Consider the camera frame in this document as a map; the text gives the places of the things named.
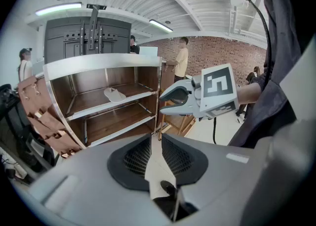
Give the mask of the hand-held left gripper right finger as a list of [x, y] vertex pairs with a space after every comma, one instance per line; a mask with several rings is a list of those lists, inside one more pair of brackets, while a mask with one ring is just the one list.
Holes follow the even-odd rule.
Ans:
[[187, 145], [180, 137], [163, 134], [162, 156], [176, 178], [177, 186], [196, 183], [208, 168], [208, 158], [200, 150]]

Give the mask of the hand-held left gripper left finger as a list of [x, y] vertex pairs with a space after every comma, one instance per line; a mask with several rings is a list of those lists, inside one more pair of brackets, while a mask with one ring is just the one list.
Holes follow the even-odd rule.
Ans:
[[143, 135], [114, 151], [108, 158], [107, 168], [112, 178], [126, 189], [149, 191], [145, 180], [151, 157], [151, 135]]

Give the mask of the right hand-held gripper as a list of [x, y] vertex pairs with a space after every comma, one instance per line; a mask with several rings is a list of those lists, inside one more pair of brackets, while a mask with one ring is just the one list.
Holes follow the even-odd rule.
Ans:
[[[191, 93], [194, 100], [188, 98]], [[192, 77], [192, 80], [178, 80], [160, 95], [159, 100], [182, 102], [162, 107], [160, 113], [164, 115], [193, 115], [200, 119], [214, 119], [234, 111], [239, 103], [232, 66], [222, 64], [205, 68], [201, 75]]]

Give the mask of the grey slipper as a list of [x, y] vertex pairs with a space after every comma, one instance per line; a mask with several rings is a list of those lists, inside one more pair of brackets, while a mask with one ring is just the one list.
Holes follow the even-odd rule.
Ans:
[[104, 95], [110, 102], [114, 103], [122, 102], [126, 99], [126, 96], [115, 88], [104, 89]]

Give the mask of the wooden shelf cabinet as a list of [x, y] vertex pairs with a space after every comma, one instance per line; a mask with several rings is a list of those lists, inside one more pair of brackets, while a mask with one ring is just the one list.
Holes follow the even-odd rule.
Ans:
[[[82, 148], [133, 134], [154, 134], [162, 59], [139, 54], [99, 53], [45, 64], [43, 75], [58, 117]], [[104, 89], [126, 96], [110, 102]]]

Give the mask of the person's right forearm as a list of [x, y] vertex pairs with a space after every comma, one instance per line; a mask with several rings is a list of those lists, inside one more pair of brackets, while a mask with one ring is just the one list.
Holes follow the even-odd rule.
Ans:
[[255, 103], [262, 91], [258, 83], [252, 83], [237, 88], [237, 99], [239, 104]]

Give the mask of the white monitor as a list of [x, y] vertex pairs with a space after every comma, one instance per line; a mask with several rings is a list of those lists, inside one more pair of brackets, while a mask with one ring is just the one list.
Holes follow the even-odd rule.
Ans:
[[157, 57], [158, 56], [158, 47], [155, 46], [140, 46], [140, 55]]

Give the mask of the long ceiling light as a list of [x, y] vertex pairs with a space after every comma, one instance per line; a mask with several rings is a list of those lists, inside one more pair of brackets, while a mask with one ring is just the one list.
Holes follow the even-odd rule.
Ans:
[[168, 32], [168, 33], [173, 32], [173, 30], [171, 28], [165, 26], [164, 24], [162, 24], [162, 23], [160, 23], [160, 22], [158, 22], [158, 21], [156, 21], [154, 19], [150, 19], [149, 23], [154, 25], [154, 26], [156, 26], [156, 27], [158, 27], [158, 28], [160, 28], [160, 29], [162, 29], [162, 30], [164, 30], [164, 31], [166, 31], [166, 32]]
[[65, 3], [65, 4], [54, 5], [54, 6], [37, 10], [35, 14], [36, 16], [43, 16], [49, 13], [54, 13], [54, 12], [58, 12], [62, 10], [68, 10], [68, 9], [76, 9], [76, 8], [81, 8], [81, 7], [82, 7], [81, 2]]

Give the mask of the black television on stand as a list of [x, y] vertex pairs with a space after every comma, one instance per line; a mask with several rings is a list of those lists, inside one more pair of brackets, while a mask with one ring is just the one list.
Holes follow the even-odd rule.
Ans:
[[90, 16], [49, 20], [44, 40], [44, 64], [80, 55], [129, 53], [131, 24], [103, 18], [103, 5], [88, 4]]

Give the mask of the brown fabric pocket organiser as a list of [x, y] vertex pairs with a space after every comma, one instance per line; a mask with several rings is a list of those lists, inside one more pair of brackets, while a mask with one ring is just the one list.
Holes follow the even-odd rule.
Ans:
[[18, 94], [36, 133], [63, 158], [82, 148], [73, 140], [58, 117], [44, 78], [31, 76], [18, 84]]

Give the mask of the person's dark jacket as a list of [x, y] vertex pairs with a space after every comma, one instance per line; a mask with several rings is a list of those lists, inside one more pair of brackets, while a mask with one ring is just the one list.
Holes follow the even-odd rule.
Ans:
[[316, 22], [303, 14], [309, 7], [308, 0], [264, 0], [264, 5], [269, 18], [270, 44], [264, 72], [255, 80], [262, 93], [230, 146], [254, 148], [259, 139], [273, 136], [296, 120], [279, 84], [316, 34]]

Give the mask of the black office chair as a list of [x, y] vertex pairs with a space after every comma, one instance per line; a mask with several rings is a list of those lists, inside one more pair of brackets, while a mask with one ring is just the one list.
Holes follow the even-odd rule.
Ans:
[[0, 86], [0, 164], [7, 177], [29, 186], [57, 159], [33, 130], [18, 93], [10, 84]]

